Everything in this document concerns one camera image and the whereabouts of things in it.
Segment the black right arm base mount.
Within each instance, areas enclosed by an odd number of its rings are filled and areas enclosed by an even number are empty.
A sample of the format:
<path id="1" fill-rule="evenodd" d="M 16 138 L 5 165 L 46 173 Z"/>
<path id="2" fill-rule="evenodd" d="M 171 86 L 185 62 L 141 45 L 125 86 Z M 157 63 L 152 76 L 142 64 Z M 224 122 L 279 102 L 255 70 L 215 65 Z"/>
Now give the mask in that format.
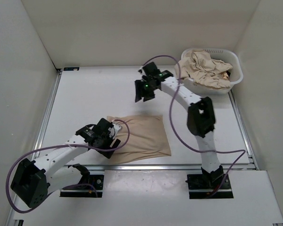
<path id="1" fill-rule="evenodd" d="M 217 179 L 213 185 L 209 185 L 202 178 L 202 174 L 188 174 L 185 182 L 188 184 L 189 199 L 233 199 L 231 182 L 228 176 L 226 176 L 225 182 L 216 192 L 222 180 L 223 176 Z"/>

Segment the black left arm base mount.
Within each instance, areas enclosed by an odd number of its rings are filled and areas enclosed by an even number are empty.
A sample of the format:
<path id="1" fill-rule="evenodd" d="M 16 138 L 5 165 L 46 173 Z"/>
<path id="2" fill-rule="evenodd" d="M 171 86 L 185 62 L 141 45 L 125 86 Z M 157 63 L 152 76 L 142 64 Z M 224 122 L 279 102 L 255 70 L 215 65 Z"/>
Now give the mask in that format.
<path id="1" fill-rule="evenodd" d="M 102 198 L 104 175 L 91 174 L 83 165 L 71 165 L 79 170 L 81 179 L 76 185 L 67 186 L 60 191 L 60 197 L 64 198 Z"/>

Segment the beige trousers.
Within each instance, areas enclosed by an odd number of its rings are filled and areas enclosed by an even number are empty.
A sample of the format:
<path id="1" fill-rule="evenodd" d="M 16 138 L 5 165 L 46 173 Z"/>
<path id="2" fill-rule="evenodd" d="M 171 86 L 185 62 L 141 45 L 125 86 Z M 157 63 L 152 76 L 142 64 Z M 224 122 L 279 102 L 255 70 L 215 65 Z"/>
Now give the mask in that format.
<path id="1" fill-rule="evenodd" d="M 108 116 L 108 121 L 122 126 L 116 138 L 126 145 L 116 150 L 111 164 L 123 164 L 149 158 L 171 156 L 162 115 Z"/>

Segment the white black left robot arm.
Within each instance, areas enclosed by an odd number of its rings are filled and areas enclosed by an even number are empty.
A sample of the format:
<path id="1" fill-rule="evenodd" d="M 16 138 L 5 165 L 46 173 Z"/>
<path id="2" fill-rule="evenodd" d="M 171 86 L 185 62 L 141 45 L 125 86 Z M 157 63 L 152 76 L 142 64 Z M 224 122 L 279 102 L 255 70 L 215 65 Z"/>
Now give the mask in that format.
<path id="1" fill-rule="evenodd" d="M 35 160 L 22 159 L 11 182 L 11 190 L 31 209 L 40 205 L 49 194 L 67 186 L 85 188 L 88 170 L 76 163 L 65 167 L 75 157 L 90 149 L 111 158 L 121 141 L 116 138 L 122 126 L 102 118 L 96 125 L 86 125 L 62 146 Z"/>

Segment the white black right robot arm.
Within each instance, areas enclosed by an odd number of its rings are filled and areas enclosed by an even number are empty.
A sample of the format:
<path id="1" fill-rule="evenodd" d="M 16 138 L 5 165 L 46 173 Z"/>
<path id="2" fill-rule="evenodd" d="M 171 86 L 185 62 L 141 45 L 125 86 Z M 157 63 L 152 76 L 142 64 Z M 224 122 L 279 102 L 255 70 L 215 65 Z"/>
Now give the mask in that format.
<path id="1" fill-rule="evenodd" d="M 140 80 L 135 83 L 135 102 L 144 102 L 155 98 L 155 91 L 172 97 L 170 106 L 178 102 L 187 112 L 188 131 L 195 136 L 201 154 L 201 172 L 203 187 L 215 188 L 224 175 L 223 167 L 218 159 L 214 142 L 215 113 L 212 100 L 192 93 L 168 71 L 160 71 L 154 62 L 148 63 L 138 70 Z"/>

